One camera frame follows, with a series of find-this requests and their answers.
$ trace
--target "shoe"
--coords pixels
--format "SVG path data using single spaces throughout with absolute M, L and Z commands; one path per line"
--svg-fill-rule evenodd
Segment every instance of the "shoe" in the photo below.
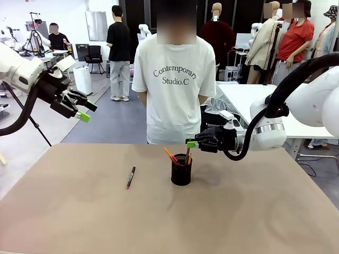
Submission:
M 111 96 L 111 100 L 118 102 L 121 101 L 121 98 L 117 96 Z
M 122 96 L 120 99 L 124 102 L 129 102 L 129 98 L 127 96 Z

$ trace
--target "patterned hat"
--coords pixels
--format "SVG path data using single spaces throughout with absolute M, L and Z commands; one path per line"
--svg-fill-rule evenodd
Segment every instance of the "patterned hat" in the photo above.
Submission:
M 325 17 L 329 17 L 330 19 L 336 19 L 338 15 L 338 6 L 337 5 L 332 5 L 328 12 L 324 13 Z

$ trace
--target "metal ring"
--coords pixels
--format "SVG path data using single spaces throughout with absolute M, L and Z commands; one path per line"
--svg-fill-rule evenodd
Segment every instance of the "metal ring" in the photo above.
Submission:
M 273 123 L 273 124 L 268 124 L 268 125 L 264 125 L 261 127 L 258 127 L 254 130 L 255 134 L 260 134 L 266 131 L 284 131 L 284 125 L 281 123 Z

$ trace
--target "gray pants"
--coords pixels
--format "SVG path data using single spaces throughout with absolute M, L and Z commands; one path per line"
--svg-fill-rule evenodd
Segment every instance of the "gray pants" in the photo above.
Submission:
M 274 76 L 273 76 L 273 84 L 279 86 L 279 84 L 295 69 L 299 67 L 300 63 L 294 63 L 291 68 L 286 67 L 286 63 L 283 61 L 278 61 L 276 63 Z
M 122 87 L 119 85 L 119 74 Z M 112 97 L 129 96 L 130 68 L 129 61 L 111 61 L 111 94 Z

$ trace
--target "mannequin hand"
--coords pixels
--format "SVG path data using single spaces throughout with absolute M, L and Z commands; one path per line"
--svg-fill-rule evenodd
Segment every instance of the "mannequin hand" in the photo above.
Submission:
M 294 56 L 289 56 L 288 59 L 286 60 L 286 67 L 289 69 L 293 65 L 295 57 Z

